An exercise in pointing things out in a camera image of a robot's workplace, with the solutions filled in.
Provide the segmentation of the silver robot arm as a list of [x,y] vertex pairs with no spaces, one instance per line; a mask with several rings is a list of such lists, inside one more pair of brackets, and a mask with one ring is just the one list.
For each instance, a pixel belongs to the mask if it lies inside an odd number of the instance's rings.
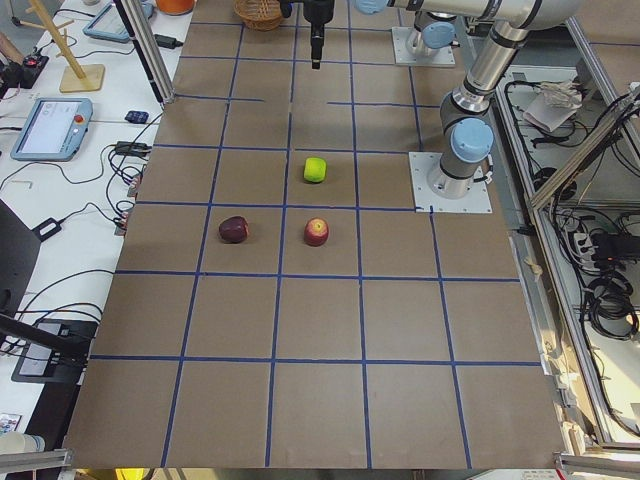
[[485,122],[490,96],[529,33],[555,27],[580,1],[384,1],[385,7],[491,20],[481,52],[464,81],[443,99],[440,118],[446,147],[427,174],[429,187],[447,199],[467,195],[476,169],[491,152],[494,134]]
[[[323,56],[325,26],[332,21],[334,1],[299,1],[304,19],[310,24],[311,66],[319,70]],[[452,67],[455,65],[452,44],[456,37],[453,14],[418,10],[418,1],[406,7],[414,11],[411,27],[393,27],[392,41],[396,65]]]

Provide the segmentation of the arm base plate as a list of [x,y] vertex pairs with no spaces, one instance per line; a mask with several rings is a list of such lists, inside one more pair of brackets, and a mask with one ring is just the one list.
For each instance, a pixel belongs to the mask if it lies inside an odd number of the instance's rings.
[[396,65],[453,68],[451,43],[455,29],[451,24],[436,22],[423,30],[415,27],[391,29]]
[[410,152],[414,208],[423,213],[490,214],[491,174],[478,165],[474,175],[457,180],[441,169],[439,152]]

